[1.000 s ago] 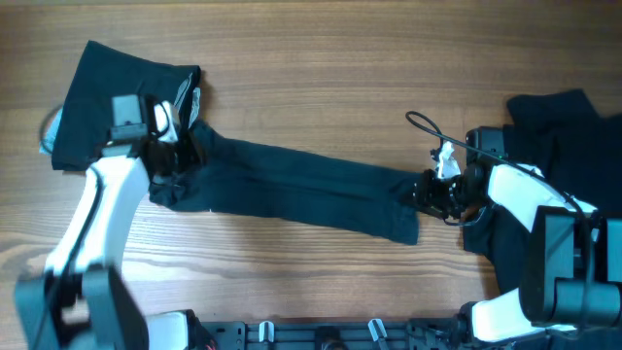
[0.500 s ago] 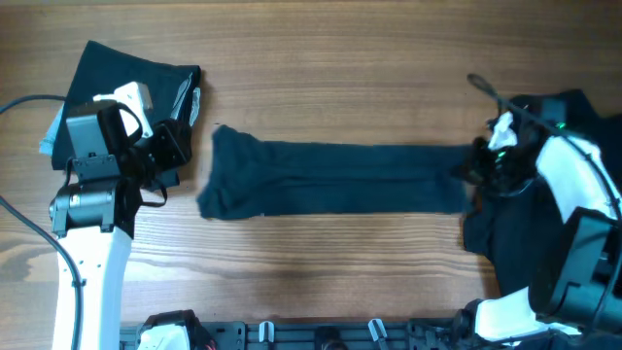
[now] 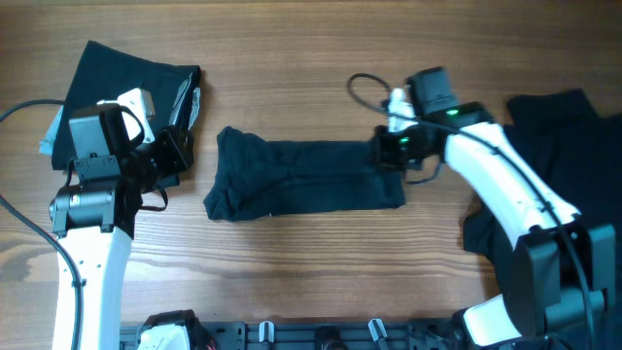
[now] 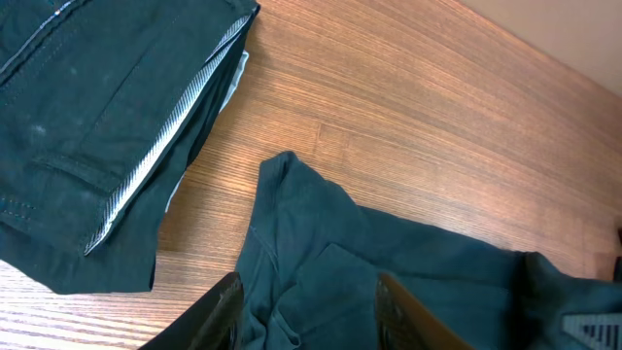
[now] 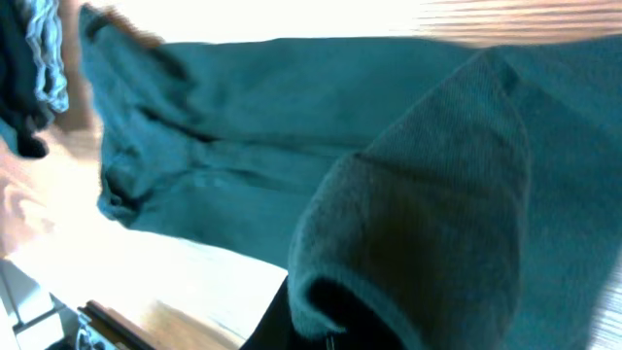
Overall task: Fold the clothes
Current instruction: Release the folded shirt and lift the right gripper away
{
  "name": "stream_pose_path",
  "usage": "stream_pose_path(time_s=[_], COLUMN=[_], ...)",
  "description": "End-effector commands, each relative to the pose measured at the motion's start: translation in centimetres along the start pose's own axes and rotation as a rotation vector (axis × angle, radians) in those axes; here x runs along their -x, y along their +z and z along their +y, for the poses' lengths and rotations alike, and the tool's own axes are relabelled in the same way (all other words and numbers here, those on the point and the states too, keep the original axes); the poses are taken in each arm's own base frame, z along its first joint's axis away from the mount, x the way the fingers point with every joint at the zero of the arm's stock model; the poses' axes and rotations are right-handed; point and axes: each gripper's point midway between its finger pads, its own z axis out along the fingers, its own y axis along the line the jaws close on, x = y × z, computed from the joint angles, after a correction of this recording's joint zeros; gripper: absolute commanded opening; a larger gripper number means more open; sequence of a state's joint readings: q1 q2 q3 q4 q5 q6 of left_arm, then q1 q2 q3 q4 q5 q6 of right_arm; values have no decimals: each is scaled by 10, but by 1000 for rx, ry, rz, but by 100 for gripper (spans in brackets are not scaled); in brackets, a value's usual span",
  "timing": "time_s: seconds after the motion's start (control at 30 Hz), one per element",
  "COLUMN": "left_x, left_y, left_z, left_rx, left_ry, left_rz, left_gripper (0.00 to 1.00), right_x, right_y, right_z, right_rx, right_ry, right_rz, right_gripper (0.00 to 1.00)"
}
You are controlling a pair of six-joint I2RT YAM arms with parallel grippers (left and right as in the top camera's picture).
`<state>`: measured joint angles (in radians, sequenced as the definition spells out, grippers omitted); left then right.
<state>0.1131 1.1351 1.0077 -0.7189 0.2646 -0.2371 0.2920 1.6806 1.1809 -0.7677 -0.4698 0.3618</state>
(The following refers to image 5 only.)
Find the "dark green t-shirt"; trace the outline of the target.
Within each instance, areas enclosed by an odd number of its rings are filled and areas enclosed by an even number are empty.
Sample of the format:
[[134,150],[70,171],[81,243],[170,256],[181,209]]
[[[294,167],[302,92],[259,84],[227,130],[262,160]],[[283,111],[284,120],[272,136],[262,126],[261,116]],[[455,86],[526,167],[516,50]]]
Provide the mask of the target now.
[[285,268],[311,349],[584,349],[621,250],[621,40],[146,47],[91,6],[99,210]]

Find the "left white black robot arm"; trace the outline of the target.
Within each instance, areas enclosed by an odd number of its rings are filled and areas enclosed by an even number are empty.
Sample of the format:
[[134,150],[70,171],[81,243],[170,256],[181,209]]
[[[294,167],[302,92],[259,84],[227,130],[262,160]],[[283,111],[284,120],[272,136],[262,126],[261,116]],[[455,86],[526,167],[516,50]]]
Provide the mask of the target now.
[[77,311],[1,261],[1,350],[117,350]]

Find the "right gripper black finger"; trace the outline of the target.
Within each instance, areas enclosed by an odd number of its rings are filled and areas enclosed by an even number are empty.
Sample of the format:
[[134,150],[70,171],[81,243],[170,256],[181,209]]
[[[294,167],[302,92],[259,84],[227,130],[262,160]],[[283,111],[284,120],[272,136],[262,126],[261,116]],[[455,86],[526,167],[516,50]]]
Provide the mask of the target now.
[[259,324],[240,350],[310,350],[311,343],[294,329],[288,278],[279,287]]

